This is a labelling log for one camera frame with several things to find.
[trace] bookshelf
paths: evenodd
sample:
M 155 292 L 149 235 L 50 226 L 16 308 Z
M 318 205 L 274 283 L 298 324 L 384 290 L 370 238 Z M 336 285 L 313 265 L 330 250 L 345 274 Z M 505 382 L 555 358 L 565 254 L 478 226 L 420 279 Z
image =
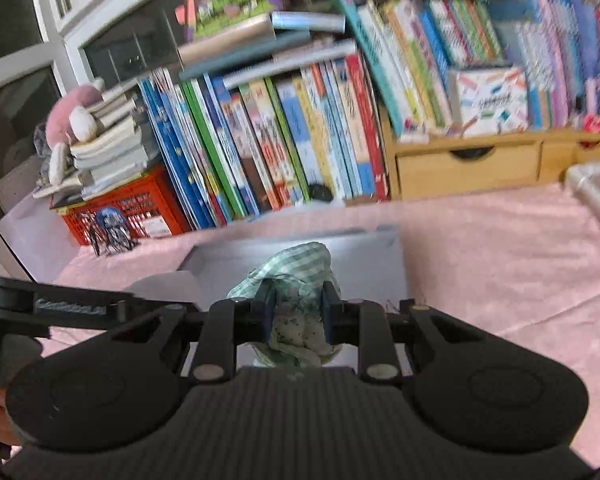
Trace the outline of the bookshelf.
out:
M 600 133 L 555 128 L 408 144 L 395 139 L 385 110 L 380 118 L 392 200 L 550 184 L 573 164 L 600 160 Z

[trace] fabric cloth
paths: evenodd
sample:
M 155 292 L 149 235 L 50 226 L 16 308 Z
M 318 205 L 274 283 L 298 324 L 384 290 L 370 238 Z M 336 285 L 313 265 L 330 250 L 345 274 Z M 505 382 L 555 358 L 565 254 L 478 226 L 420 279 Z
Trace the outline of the fabric cloth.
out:
M 589 411 L 572 447 L 590 464 L 600 465 L 600 224 L 557 184 L 273 213 L 248 224 L 143 241 L 112 258 L 98 259 L 91 248 L 83 248 L 56 282 L 123 290 L 146 276 L 176 270 L 191 247 L 203 242 L 374 230 L 387 224 L 400 229 L 404 264 L 418 301 L 580 375 L 589 391 Z M 71 329 L 53 335 L 68 344 L 86 337 Z M 46 343 L 55 349 L 62 344 Z
M 264 366 L 321 366 L 332 360 L 339 346 L 327 344 L 320 317 L 324 282 L 339 286 L 331 270 L 331 254 L 324 244 L 310 242 L 280 251 L 252 270 L 228 298 L 254 298 L 263 280 L 275 285 L 275 317 L 268 344 L 253 344 Z

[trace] red plastic crate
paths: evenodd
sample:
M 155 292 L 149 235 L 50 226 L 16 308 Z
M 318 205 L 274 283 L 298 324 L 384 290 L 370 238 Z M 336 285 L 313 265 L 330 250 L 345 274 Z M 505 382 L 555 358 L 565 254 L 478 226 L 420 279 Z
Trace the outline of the red plastic crate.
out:
M 132 238 L 149 238 L 142 222 L 160 216 L 172 235 L 191 230 L 189 222 L 177 203 L 164 166 L 159 166 L 138 180 L 106 195 L 61 213 L 70 232 L 81 245 L 89 245 L 88 228 L 93 222 L 94 215 L 105 207 L 115 207 L 122 212 L 128 222 Z

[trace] bed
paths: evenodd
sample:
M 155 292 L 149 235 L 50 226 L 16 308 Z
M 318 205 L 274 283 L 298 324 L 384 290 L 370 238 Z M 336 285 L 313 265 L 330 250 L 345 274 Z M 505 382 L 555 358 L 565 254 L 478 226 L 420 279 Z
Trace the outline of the bed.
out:
M 573 447 L 600 465 L 600 226 L 558 185 L 420 202 L 271 214 L 221 230 L 148 240 L 96 258 L 83 248 L 56 280 L 121 290 L 176 270 L 194 244 L 398 226 L 411 290 L 425 302 L 575 370 L 590 406 Z M 54 329 L 46 352 L 91 335 Z

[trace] pink stuffed toy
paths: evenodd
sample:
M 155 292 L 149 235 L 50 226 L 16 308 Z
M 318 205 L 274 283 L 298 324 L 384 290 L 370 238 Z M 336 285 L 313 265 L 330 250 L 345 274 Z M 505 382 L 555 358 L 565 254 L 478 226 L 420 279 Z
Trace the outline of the pink stuffed toy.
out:
M 96 136 L 96 121 L 86 108 L 102 101 L 104 81 L 74 88 L 55 103 L 46 120 L 46 142 L 51 148 L 49 181 L 58 186 L 64 179 L 68 147 Z

